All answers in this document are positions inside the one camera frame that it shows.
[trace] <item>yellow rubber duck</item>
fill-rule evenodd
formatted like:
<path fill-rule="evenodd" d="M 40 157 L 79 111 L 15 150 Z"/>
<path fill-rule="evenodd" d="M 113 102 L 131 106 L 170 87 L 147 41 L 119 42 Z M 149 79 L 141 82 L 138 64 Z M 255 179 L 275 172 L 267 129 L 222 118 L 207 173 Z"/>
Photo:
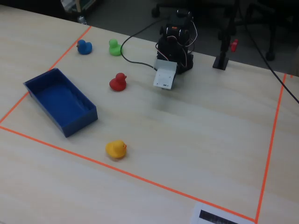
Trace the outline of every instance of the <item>yellow rubber duck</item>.
<path fill-rule="evenodd" d="M 112 158 L 119 159 L 127 153 L 127 145 L 122 140 L 112 141 L 106 145 L 106 152 Z"/>

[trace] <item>black cable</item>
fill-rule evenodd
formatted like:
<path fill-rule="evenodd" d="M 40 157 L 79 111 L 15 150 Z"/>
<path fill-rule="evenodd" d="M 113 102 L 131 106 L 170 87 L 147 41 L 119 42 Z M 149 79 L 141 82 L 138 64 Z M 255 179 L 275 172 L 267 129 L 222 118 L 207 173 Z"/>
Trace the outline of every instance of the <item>black cable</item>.
<path fill-rule="evenodd" d="M 143 32 L 143 31 L 145 31 L 146 29 L 148 29 L 149 27 L 151 27 L 152 25 L 154 25 L 154 24 L 156 24 L 156 23 L 158 23 L 158 22 L 161 22 L 161 21 L 163 21 L 163 20 L 166 20 L 166 19 L 168 19 L 168 17 L 159 19 L 159 20 L 157 20 L 157 21 L 155 21 L 155 22 L 152 22 L 151 24 L 149 24 L 148 26 L 146 26 L 146 27 L 143 28 L 142 30 L 140 30 L 140 31 L 138 31 L 137 33 L 133 34 L 132 36 L 128 37 L 128 38 L 124 41 L 124 43 L 122 43 L 122 45 L 121 45 L 121 56 L 122 56 L 126 61 L 128 61 L 128 62 L 130 62 L 130 63 L 134 63 L 134 64 L 143 64 L 143 65 L 149 66 L 149 67 L 151 67 L 151 68 L 153 68 L 154 70 L 157 71 L 157 69 L 156 69 L 154 66 L 150 65 L 150 64 L 146 64 L 146 63 L 143 63 L 143 62 L 133 62 L 133 61 L 128 60 L 128 59 L 122 54 L 122 47 L 123 47 L 123 45 L 124 45 L 129 39 L 131 39 L 133 36 L 136 36 L 136 35 L 140 34 L 141 32 Z"/>
<path fill-rule="evenodd" d="M 269 65 L 269 63 L 267 62 L 267 59 L 263 56 L 260 48 L 258 47 L 256 41 L 253 39 L 250 31 L 248 30 L 247 28 L 247 23 L 245 21 L 245 19 L 243 18 L 243 15 L 242 15 L 242 12 L 241 12 L 241 7 L 239 5 L 239 14 L 240 14 L 240 17 L 243 21 L 243 24 L 244 24 L 244 27 L 248 33 L 248 36 L 250 37 L 250 39 L 252 40 L 254 46 L 256 47 L 258 53 L 260 54 L 260 56 L 262 57 L 263 61 L 266 63 L 267 67 L 270 69 L 270 71 L 273 73 L 273 75 L 275 75 L 275 77 L 278 79 L 278 81 L 282 84 L 282 86 L 285 88 L 285 90 L 288 91 L 288 93 L 294 98 L 294 100 L 296 100 L 296 102 L 299 104 L 299 100 L 292 94 L 292 92 L 286 87 L 286 85 L 283 83 L 283 81 L 281 81 L 281 79 L 278 77 L 278 75 L 275 73 L 275 71 L 271 68 L 271 66 Z"/>

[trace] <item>red clamp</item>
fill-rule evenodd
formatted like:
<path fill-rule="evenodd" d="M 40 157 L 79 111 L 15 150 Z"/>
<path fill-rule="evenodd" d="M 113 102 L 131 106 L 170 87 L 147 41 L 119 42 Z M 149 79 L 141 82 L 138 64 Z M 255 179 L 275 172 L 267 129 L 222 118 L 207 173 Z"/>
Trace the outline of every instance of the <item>red clamp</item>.
<path fill-rule="evenodd" d="M 235 39 L 234 42 L 232 42 L 232 43 L 230 44 L 230 47 L 231 47 L 231 51 L 232 51 L 232 52 L 235 52 L 235 50 L 237 49 L 238 42 L 239 42 L 238 39 Z"/>

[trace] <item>rubber duck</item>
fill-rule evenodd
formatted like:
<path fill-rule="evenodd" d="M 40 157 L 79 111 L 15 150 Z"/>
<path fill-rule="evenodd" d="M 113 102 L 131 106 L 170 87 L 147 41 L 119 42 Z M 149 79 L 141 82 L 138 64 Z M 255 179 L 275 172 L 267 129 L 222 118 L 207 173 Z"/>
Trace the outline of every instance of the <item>rubber duck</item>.
<path fill-rule="evenodd" d="M 92 49 L 92 43 L 85 42 L 85 40 L 79 40 L 77 43 L 78 52 L 82 55 L 88 55 Z"/>
<path fill-rule="evenodd" d="M 116 39 L 111 39 L 109 41 L 109 52 L 113 56 L 121 55 L 121 45 L 118 44 Z"/>
<path fill-rule="evenodd" d="M 122 158 L 127 153 L 127 145 L 122 140 L 112 141 L 106 145 L 106 152 L 112 158 Z"/>
<path fill-rule="evenodd" d="M 114 91 L 123 91 L 126 86 L 126 77 L 125 74 L 123 73 L 117 73 L 116 77 L 114 79 L 112 79 L 109 83 L 111 89 L 113 89 Z"/>

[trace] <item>black stand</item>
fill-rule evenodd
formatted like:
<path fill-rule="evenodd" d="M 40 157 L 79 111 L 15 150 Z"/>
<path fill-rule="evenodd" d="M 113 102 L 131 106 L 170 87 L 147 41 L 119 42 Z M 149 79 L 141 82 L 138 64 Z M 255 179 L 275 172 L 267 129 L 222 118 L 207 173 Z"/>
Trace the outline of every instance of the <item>black stand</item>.
<path fill-rule="evenodd" d="M 221 47 L 220 55 L 218 55 L 214 61 L 213 68 L 225 70 L 228 64 L 228 57 L 226 57 L 226 52 L 230 47 L 231 32 L 235 28 L 235 17 L 237 16 L 238 8 L 240 5 L 240 0 L 235 0 L 233 6 L 233 12 L 230 16 L 228 27 L 221 32 Z"/>

